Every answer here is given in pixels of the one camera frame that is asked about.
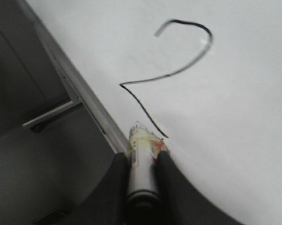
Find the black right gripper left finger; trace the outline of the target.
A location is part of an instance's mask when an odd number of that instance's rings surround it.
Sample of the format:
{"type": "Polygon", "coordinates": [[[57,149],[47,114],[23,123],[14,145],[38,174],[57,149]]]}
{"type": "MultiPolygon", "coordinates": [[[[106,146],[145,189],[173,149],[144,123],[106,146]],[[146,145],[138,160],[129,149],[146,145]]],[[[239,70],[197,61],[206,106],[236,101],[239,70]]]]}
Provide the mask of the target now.
{"type": "Polygon", "coordinates": [[[35,225],[122,225],[128,183],[128,162],[117,153],[108,171],[92,193],[68,215],[57,222],[51,217],[35,225]]]}

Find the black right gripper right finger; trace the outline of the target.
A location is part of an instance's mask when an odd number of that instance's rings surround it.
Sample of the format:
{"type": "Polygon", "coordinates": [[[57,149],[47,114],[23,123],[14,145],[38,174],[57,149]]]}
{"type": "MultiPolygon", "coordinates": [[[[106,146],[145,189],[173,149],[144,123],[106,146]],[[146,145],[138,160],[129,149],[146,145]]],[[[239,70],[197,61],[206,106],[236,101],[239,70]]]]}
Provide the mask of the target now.
{"type": "Polygon", "coordinates": [[[204,197],[182,174],[167,151],[159,152],[155,175],[166,225],[241,224],[204,197]]]}

